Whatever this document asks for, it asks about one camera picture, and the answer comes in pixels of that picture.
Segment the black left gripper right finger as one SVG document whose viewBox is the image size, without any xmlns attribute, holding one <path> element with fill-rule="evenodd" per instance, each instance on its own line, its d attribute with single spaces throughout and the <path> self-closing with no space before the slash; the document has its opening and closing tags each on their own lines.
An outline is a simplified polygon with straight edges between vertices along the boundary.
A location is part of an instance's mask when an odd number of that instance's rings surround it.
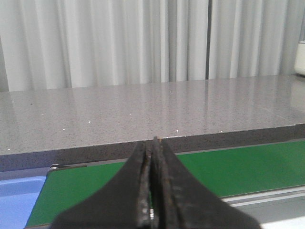
<svg viewBox="0 0 305 229">
<path fill-rule="evenodd" d="M 253 217 L 223 202 L 182 164 L 165 140 L 152 142 L 151 192 L 156 229 L 257 229 Z"/>
</svg>

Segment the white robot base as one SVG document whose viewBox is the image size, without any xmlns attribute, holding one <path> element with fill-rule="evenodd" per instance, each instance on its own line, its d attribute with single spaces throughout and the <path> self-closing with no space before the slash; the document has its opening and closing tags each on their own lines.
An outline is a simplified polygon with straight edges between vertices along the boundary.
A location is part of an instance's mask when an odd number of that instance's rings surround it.
<svg viewBox="0 0 305 229">
<path fill-rule="evenodd" d="M 297 46 L 294 70 L 299 75 L 305 75 L 305 28 L 301 29 Z"/>
</svg>

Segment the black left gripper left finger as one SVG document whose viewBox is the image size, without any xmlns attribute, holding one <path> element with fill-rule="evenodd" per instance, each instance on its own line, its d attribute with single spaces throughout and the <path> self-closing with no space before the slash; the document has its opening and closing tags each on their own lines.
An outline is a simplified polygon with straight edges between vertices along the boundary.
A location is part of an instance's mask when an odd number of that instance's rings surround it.
<svg viewBox="0 0 305 229">
<path fill-rule="evenodd" d="M 140 141 L 116 175 L 81 203 L 60 213 L 54 229 L 149 229 L 150 158 Z"/>
</svg>

